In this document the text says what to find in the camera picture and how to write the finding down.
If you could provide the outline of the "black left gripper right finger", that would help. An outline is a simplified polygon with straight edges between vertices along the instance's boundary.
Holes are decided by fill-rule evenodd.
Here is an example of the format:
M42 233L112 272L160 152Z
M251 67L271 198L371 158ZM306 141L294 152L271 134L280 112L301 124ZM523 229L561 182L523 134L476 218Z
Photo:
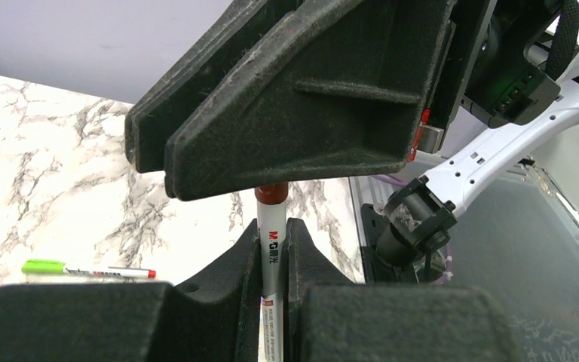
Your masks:
M517 361L497 302L482 290L356 284L315 246L305 223L286 227L288 361Z

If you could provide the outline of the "white pen red end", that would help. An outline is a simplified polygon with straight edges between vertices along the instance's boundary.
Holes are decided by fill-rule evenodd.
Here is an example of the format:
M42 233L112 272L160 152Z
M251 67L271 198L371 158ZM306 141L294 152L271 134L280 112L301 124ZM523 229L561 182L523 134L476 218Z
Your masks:
M155 270L145 268L121 268L121 267L79 268L73 265L66 265L63 267L63 272L70 275L87 275L103 278L156 279L157 276Z

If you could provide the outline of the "light green pen cap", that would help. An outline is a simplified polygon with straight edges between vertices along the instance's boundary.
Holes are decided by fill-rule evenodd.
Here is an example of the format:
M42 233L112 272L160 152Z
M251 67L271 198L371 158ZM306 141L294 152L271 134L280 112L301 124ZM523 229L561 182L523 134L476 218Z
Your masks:
M26 275L62 275L65 265L56 260L29 259L23 263L21 272Z

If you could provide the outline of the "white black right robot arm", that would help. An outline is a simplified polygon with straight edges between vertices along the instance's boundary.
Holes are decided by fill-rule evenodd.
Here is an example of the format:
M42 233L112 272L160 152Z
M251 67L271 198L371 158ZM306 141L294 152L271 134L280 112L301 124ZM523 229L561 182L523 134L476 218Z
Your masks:
M234 1L125 119L127 160L183 201L393 173L459 109L486 129L393 195L404 267L497 177L579 124L579 1Z

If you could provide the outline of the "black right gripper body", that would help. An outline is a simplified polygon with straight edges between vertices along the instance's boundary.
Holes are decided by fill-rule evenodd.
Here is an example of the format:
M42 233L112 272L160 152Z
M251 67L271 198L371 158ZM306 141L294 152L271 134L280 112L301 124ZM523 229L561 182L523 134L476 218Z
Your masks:
M525 125L560 90L577 54L576 1L459 1L419 149L437 152L458 107L489 128Z

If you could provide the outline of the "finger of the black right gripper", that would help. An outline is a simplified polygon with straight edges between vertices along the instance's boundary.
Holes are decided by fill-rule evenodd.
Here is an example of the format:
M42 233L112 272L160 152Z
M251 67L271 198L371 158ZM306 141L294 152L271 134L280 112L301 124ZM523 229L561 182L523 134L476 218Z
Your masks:
M125 155L193 201L409 159L453 1L233 1L125 118Z

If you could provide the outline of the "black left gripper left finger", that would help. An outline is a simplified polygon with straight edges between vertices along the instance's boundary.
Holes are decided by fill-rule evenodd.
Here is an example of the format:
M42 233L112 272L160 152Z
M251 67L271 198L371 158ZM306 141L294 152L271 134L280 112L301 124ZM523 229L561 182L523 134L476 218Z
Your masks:
M255 361L257 226L178 285L0 287L0 361Z

